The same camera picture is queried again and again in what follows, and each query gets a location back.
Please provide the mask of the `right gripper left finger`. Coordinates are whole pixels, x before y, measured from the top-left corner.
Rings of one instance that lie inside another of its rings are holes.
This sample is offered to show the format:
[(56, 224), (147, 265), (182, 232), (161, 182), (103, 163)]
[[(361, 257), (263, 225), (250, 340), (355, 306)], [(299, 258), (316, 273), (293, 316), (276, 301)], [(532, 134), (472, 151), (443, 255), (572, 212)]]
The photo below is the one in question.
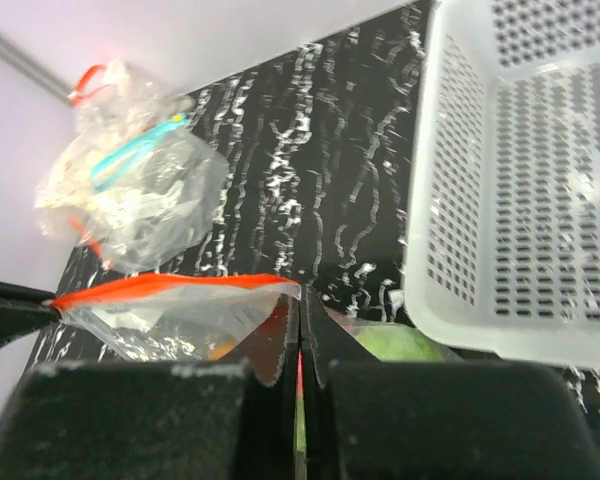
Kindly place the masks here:
[(249, 368), (235, 479), (293, 479), (299, 301), (282, 295), (269, 317), (227, 354)]

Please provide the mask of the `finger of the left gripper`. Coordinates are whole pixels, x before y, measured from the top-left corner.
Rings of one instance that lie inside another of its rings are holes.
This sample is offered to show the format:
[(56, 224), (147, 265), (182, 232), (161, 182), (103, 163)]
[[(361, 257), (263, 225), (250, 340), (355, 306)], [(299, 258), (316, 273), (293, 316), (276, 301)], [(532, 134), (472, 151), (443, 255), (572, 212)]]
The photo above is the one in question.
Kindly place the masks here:
[(52, 292), (0, 282), (0, 349), (60, 322)]

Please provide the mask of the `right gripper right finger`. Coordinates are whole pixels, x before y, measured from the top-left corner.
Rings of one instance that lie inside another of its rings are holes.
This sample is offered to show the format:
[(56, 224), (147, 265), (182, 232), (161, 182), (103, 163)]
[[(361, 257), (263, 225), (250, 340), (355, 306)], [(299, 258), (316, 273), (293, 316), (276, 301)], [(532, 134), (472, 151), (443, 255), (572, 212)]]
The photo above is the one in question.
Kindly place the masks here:
[(379, 361), (329, 315), (314, 288), (303, 286), (300, 300), (299, 365), (303, 386), (305, 468), (308, 479), (332, 479), (335, 455), (330, 366), (337, 362)]

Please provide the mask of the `green round fruit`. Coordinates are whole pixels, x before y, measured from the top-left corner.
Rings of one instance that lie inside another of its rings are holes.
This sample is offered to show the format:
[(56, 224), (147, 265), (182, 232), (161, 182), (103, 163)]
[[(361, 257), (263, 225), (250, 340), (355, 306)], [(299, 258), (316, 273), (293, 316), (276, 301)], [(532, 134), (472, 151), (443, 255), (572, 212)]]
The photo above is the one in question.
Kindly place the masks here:
[(442, 361), (439, 347), (403, 325), (361, 327), (354, 338), (381, 361)]

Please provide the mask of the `brown kiwi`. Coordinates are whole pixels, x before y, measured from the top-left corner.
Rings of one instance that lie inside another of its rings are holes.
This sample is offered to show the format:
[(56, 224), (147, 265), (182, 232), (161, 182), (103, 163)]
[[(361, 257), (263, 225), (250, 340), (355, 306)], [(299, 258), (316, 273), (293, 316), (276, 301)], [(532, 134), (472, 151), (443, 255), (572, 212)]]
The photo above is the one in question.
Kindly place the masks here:
[(219, 360), (237, 346), (236, 342), (214, 343), (209, 346), (208, 360)]

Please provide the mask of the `clear bag orange zipper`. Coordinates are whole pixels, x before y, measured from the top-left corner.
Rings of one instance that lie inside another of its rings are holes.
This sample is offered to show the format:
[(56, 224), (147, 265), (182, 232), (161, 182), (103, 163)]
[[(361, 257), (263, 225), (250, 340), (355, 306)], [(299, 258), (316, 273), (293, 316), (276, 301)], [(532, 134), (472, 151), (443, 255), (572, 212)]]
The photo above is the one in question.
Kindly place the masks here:
[(300, 285), (272, 274), (191, 277), (146, 273), (52, 300), (66, 324), (93, 334), (126, 360), (208, 360), (209, 346), (237, 345)]

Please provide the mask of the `white plastic basket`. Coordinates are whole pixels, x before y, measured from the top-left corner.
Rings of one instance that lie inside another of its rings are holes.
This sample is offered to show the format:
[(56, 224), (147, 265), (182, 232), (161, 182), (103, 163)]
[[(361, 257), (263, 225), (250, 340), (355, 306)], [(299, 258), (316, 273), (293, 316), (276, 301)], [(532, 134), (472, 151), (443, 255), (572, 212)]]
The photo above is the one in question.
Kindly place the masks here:
[(438, 1), (404, 260), (415, 326), (600, 369), (600, 1)]

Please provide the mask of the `red apple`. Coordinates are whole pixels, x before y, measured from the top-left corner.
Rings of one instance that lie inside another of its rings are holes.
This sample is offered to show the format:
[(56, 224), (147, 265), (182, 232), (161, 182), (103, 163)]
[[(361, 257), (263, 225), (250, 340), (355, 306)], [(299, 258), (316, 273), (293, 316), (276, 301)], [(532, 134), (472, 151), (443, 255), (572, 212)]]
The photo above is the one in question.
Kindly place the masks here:
[(299, 301), (282, 296), (256, 331), (256, 376), (266, 386), (280, 387), (291, 399), (296, 393), (299, 313)]

